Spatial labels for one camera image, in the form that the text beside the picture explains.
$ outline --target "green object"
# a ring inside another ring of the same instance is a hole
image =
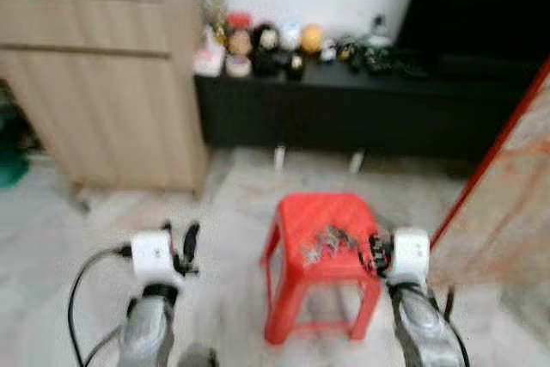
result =
[[[28,162],[21,153],[12,150],[0,151],[0,188],[15,185],[28,171]]]
[[[18,144],[23,126],[14,111],[0,113],[0,188],[12,187],[28,171],[28,162]]]

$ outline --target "black cable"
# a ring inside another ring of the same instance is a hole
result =
[[[453,333],[455,333],[456,341],[458,341],[458,345],[461,348],[462,357],[464,358],[464,366],[470,367],[470,358],[468,357],[468,350],[466,350],[466,346],[464,345],[464,341],[462,341],[461,335],[458,333],[458,330],[456,329],[455,325],[447,321],[449,324],[449,327],[451,330],[453,330]]]
[[[76,295],[76,289],[78,288],[78,285],[80,284],[80,281],[84,275],[84,273],[97,261],[109,256],[109,255],[119,255],[123,257],[129,257],[131,256],[131,247],[129,244],[125,244],[121,247],[116,248],[108,248],[104,249],[91,257],[89,257],[86,262],[82,265],[80,268],[80,271],[78,272],[75,281],[72,285],[72,288],[70,289],[70,297],[69,297],[69,306],[67,308],[67,323],[69,324],[69,335],[70,335],[70,342],[72,343],[72,348],[75,352],[76,361],[78,362],[78,367],[85,367],[85,364],[83,362],[83,357],[80,353],[80,347],[78,346],[78,342],[76,340],[75,335],[75,324],[73,321],[73,308],[75,305],[75,295]]]
[[[455,287],[451,286],[447,292],[447,302],[445,303],[445,312],[443,318],[449,321],[450,313],[453,312],[453,304],[455,303]]]
[[[89,352],[89,355],[86,357],[86,361],[84,361],[84,367],[88,367],[89,364],[92,362],[92,359],[95,357],[95,354],[109,341],[111,341],[116,335],[119,333],[121,329],[121,326],[118,326],[116,328],[113,328],[109,334],[107,334],[99,343],[95,345],[95,347],[92,349],[91,352]]]

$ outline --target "cabinet door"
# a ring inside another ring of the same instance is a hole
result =
[[[169,60],[1,53],[16,98],[71,181],[191,187],[186,120]]]

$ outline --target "cabinet leg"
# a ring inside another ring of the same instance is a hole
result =
[[[69,190],[69,202],[82,214],[86,215],[90,212],[90,206],[88,200],[84,198],[83,189],[83,184],[72,183]]]
[[[364,160],[364,150],[358,150],[350,160],[350,174],[358,174]]]
[[[200,188],[194,188],[192,191],[192,198],[195,201],[200,201],[203,198],[203,193],[205,193],[205,186],[201,186]]]
[[[275,153],[273,155],[273,167],[276,171],[280,171],[284,166],[284,154],[286,153],[286,147],[284,145],[279,145],[275,148]]]

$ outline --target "stool leg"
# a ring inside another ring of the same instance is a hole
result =
[[[283,344],[295,325],[302,307],[305,286],[299,282],[281,279],[272,311],[267,317],[264,336],[272,345]]]
[[[350,161],[350,174],[357,175],[363,165],[364,161],[364,150],[358,150],[353,154]]]
[[[264,248],[264,252],[260,257],[261,266],[266,266],[268,264],[269,258],[272,256],[273,251],[275,251],[275,248],[277,247],[280,236],[281,235],[279,234],[277,222],[273,220],[269,236],[267,237],[266,247]]]
[[[276,171],[282,171],[284,166],[284,153],[286,152],[286,147],[284,145],[279,145],[275,148],[275,153],[273,155],[273,166]]]
[[[363,299],[361,302],[361,308],[355,324],[350,331],[350,339],[364,339],[367,334],[367,327],[369,326],[370,319],[375,311],[376,303],[382,291],[382,285],[378,280],[372,280],[364,283],[363,286]]]

